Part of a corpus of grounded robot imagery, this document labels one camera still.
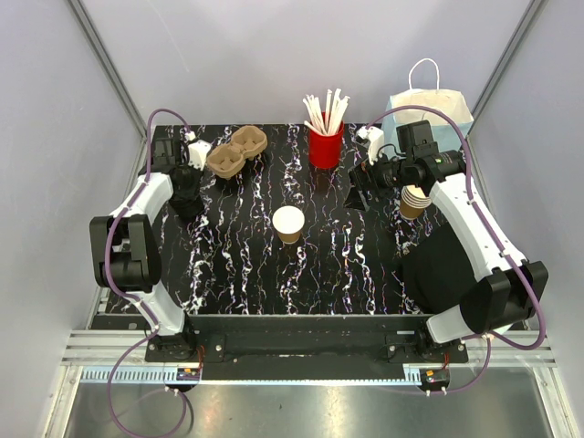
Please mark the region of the single paper cup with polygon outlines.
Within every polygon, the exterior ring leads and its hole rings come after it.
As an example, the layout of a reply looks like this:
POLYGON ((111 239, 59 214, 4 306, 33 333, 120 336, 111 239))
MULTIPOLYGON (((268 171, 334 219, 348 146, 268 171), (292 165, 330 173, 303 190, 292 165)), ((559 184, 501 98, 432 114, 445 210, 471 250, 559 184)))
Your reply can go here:
POLYGON ((274 212, 272 224, 280 240, 286 245, 291 245, 301 235, 305 224, 305 216, 299 208, 285 205, 274 212))

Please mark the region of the light blue paper bag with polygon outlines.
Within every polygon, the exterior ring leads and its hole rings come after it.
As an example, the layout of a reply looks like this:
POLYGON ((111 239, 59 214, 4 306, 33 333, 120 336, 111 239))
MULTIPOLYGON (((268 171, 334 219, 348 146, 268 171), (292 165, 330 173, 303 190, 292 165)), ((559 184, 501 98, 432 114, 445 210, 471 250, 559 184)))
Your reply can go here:
MULTIPOLYGON (((458 90, 443 89, 440 85, 440 69, 431 58, 423 58, 416 62, 408 75, 409 88, 401 93, 391 95, 387 110, 409 105, 423 106, 438 110, 450 118, 464 137, 474 123, 473 115, 467 107, 464 95, 458 90), (412 84, 413 71, 423 62, 430 62, 435 69, 435 84, 430 89, 415 88, 412 84)), ((385 117, 381 124, 384 138, 387 142, 396 144, 396 129, 401 125, 416 121, 429 121, 433 138, 443 150, 457 149, 460 145, 457 133, 450 123, 442 117, 422 109, 405 109, 385 117)))

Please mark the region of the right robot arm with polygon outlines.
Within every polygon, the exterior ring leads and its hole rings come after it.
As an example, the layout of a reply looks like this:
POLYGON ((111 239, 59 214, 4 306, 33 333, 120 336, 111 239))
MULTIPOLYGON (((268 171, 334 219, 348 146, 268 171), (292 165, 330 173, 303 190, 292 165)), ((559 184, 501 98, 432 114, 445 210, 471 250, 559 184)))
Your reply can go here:
POLYGON ((382 154, 387 146, 382 130, 371 125, 359 129, 358 138, 368 152, 349 172, 346 205, 366 210, 394 188, 421 190, 446 217, 474 275, 474 283, 457 303, 427 320, 426 331, 414 339, 415 353, 435 361, 446 352, 447 342, 487 332, 516 349, 536 349, 546 336, 540 299, 548 270, 540 261, 529 261, 487 211, 465 157, 468 145, 440 151, 427 120, 401 125, 397 133, 401 150, 387 158, 382 154), (532 317, 539 324, 532 343, 520 345, 502 334, 502 329, 532 317))

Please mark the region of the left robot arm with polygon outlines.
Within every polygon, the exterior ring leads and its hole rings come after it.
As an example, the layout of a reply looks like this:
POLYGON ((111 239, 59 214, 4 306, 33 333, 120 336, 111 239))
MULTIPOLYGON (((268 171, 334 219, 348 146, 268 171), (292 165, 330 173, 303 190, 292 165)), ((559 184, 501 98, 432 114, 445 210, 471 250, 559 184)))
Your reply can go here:
POLYGON ((171 141, 150 158, 123 203, 89 223, 96 282, 140 311, 151 326, 148 348, 164 360, 189 360, 197 339, 185 311, 162 283, 162 258, 152 224, 165 204, 186 223, 204 210, 200 187, 210 148, 191 131, 185 147, 171 141))

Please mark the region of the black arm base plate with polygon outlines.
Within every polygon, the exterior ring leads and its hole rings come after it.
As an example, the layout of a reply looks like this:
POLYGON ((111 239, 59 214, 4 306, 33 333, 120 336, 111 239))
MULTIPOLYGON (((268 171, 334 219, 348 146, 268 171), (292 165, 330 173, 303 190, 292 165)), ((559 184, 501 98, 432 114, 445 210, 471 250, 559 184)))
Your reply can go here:
POLYGON ((141 358, 202 366, 217 382, 408 381, 415 365, 468 361, 460 341, 434 343, 424 316, 196 316, 178 335, 158 335, 141 358))

